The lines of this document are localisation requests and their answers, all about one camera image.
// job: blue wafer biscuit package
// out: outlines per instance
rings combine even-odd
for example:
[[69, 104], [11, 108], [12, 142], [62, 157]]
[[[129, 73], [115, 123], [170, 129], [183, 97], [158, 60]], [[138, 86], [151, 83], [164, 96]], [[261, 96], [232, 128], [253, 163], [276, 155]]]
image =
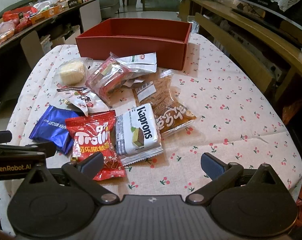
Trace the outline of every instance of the blue wafer biscuit package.
[[49, 106], [33, 128], [29, 139], [35, 142], [53, 142], [58, 151], [67, 155], [73, 146], [73, 139], [64, 120], [78, 116], [77, 112]]

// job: orange box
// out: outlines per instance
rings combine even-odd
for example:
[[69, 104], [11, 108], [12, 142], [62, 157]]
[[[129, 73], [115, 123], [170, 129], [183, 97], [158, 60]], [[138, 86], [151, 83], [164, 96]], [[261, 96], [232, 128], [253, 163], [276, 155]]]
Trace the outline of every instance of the orange box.
[[45, 19], [52, 17], [53, 15], [60, 13], [60, 12], [62, 12], [62, 6], [58, 5], [49, 10], [43, 11], [41, 13], [36, 14], [35, 16], [30, 17], [30, 20], [31, 20], [32, 24], [36, 24], [38, 22], [41, 22]]

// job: snack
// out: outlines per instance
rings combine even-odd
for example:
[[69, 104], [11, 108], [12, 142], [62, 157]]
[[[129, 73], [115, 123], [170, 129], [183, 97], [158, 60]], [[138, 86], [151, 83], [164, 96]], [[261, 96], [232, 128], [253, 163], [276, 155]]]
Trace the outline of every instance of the snack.
[[64, 120], [78, 116], [79, 114], [74, 111], [49, 106], [33, 128], [29, 139], [35, 142], [51, 141], [57, 146], [58, 151], [67, 155], [73, 145], [73, 139]]
[[110, 53], [110, 57], [87, 79], [86, 86], [110, 104], [110, 95], [127, 80], [155, 72], [155, 52], [123, 58]]
[[133, 108], [116, 118], [116, 150], [123, 165], [163, 152], [151, 104]]
[[0, 45], [10, 39], [15, 33], [15, 24], [13, 20], [0, 23]]
[[95, 152], [103, 154], [104, 166], [94, 180], [125, 177], [124, 167], [111, 141], [114, 124], [114, 110], [66, 119], [67, 129], [74, 139], [72, 159], [82, 161]]
[[110, 95], [131, 76], [132, 73], [129, 68], [117, 61], [117, 57], [112, 54], [89, 76], [85, 84], [103, 101], [110, 104]]
[[84, 64], [82, 62], [72, 62], [59, 69], [61, 80], [66, 85], [79, 83], [85, 77]]
[[59, 95], [81, 109], [85, 116], [108, 111], [107, 105], [90, 89], [85, 87], [66, 87], [57, 89]]
[[137, 106], [152, 103], [162, 137], [176, 133], [196, 119], [187, 107], [172, 98], [170, 92], [172, 75], [171, 70], [163, 71], [157, 77], [150, 77], [152, 81], [132, 90]]
[[65, 88], [65, 86], [82, 87], [89, 76], [88, 69], [93, 66], [93, 59], [80, 57], [64, 62], [57, 69], [54, 77], [54, 87]]

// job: red plastic bag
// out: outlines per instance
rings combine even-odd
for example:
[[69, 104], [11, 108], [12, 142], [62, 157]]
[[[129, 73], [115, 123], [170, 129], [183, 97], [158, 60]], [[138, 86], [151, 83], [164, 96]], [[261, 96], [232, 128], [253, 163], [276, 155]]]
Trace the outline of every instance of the red plastic bag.
[[15, 33], [19, 33], [22, 30], [30, 27], [32, 22], [29, 20], [31, 14], [37, 13], [38, 10], [33, 6], [25, 6], [17, 8], [11, 11], [7, 11], [2, 15], [3, 21], [7, 22], [13, 20], [16, 28]]
[[79, 162], [95, 152], [102, 152], [104, 166], [94, 180], [125, 177], [125, 170], [113, 147], [110, 133], [115, 125], [115, 111], [65, 120], [74, 139], [72, 157]]

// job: cardboard box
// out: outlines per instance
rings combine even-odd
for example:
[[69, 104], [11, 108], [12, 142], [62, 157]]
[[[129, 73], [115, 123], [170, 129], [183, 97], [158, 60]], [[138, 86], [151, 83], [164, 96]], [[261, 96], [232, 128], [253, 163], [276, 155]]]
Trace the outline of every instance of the cardboard box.
[[54, 48], [55, 46], [64, 45], [64, 44], [75, 45], [76, 44], [75, 38], [79, 35], [80, 35], [80, 26], [79, 25], [74, 26], [74, 33], [69, 38], [65, 39], [64, 37], [59, 37], [59, 38], [52, 40], [51, 41], [52, 48]]
[[110, 51], [118, 57], [156, 52], [158, 67], [182, 70], [191, 23], [112, 18], [76, 38], [81, 57], [106, 60]]
[[58, 6], [55, 6], [49, 10], [46, 10], [46, 11], [43, 11], [41, 13], [38, 13], [36, 14], [35, 16], [32, 16], [30, 18], [32, 24], [36, 24], [38, 22], [41, 22], [45, 19], [48, 19], [58, 13], [62, 12], [62, 6], [61, 5], [58, 5]]

